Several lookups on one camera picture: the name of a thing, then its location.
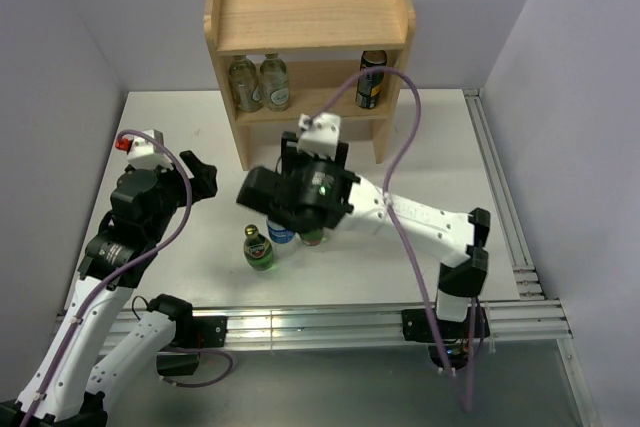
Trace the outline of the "dark beverage can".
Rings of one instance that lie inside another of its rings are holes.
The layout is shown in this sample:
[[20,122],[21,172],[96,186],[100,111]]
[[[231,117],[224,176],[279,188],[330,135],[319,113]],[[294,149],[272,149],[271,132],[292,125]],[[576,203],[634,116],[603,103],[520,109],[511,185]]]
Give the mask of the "dark beverage can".
[[[387,54],[384,50],[364,51],[361,55],[360,70],[386,65]],[[383,72],[368,73],[358,79],[355,102],[360,108],[370,110],[377,106],[383,79]]]
[[254,212],[269,216],[277,197],[281,176],[264,166],[252,168],[246,175],[236,197],[236,203]]

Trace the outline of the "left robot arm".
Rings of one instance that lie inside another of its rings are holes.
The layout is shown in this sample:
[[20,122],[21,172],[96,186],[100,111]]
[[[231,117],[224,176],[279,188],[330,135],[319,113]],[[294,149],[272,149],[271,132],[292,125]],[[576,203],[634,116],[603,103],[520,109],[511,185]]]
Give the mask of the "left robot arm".
[[168,241],[173,215],[218,191],[216,167],[191,151],[178,157],[130,154],[127,160],[44,360],[18,398],[1,405],[4,426],[103,426],[108,401],[141,357],[183,346],[194,336],[191,304],[162,294],[124,342],[98,357],[119,312]]

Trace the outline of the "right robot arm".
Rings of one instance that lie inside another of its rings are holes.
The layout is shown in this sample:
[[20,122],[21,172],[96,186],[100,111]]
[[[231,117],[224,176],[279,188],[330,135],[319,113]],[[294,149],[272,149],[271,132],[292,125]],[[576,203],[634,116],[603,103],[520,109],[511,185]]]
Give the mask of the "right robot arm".
[[285,132],[281,137],[281,170],[269,182],[269,219],[298,234],[319,230],[362,231],[397,236],[412,263],[422,251],[439,264],[433,325],[452,337],[468,321],[470,304],[488,275],[485,245],[491,215],[482,208],[451,212],[392,193],[398,161],[381,185],[346,167],[348,146],[315,133]]

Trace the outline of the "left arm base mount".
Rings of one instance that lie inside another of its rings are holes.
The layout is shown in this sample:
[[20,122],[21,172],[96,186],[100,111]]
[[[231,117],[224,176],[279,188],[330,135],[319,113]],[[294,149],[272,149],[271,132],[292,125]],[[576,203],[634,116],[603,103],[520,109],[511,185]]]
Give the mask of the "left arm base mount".
[[[228,318],[223,315],[194,316],[185,337],[171,346],[181,349],[218,349],[224,346]],[[156,357],[157,373],[165,377],[192,376],[201,364],[203,355],[160,353]]]

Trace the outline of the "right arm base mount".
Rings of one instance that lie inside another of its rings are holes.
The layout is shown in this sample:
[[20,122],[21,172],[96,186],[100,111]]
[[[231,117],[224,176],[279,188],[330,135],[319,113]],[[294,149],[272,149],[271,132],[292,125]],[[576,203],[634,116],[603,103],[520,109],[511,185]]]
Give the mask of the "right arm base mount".
[[[478,345],[473,347],[473,355],[470,356],[471,314],[471,308],[469,308],[467,318],[462,323],[445,320],[437,321],[445,353],[449,359],[450,366],[455,372],[463,370],[467,366],[469,358],[475,358],[478,355],[484,341],[491,334],[486,310],[483,307],[477,308],[475,310],[474,336],[472,339],[478,341]],[[438,369],[443,369],[444,363],[440,359],[435,336],[427,321],[426,311],[424,309],[404,309],[401,311],[401,320],[404,340],[427,344],[431,362]]]

